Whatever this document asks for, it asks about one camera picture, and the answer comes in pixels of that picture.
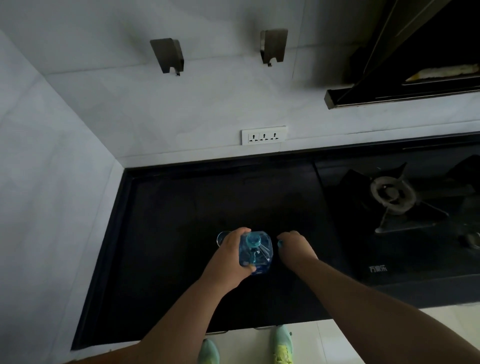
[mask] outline kitchen counter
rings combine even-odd
[[[320,259],[357,278],[324,196],[321,166],[445,148],[480,152],[480,134],[126,170],[73,349],[140,340],[201,275],[220,231],[298,230]],[[382,284],[417,307],[480,301],[480,275]],[[329,318],[279,261],[220,302],[208,332]]]

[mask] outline shoe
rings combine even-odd
[[[220,354],[213,341],[205,339],[202,342],[197,359],[198,364],[220,364]]]
[[[276,328],[273,334],[274,364],[293,364],[293,343],[285,325]]]

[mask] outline yellow shoe tongue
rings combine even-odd
[[[276,364],[293,364],[292,354],[288,351],[286,345],[278,345],[275,353]]]

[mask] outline white power socket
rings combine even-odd
[[[272,128],[245,129],[241,131],[241,144],[243,146],[253,144],[280,143],[287,137],[286,126],[274,126]]]

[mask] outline range hood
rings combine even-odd
[[[329,109],[480,91],[480,1],[389,0]]]

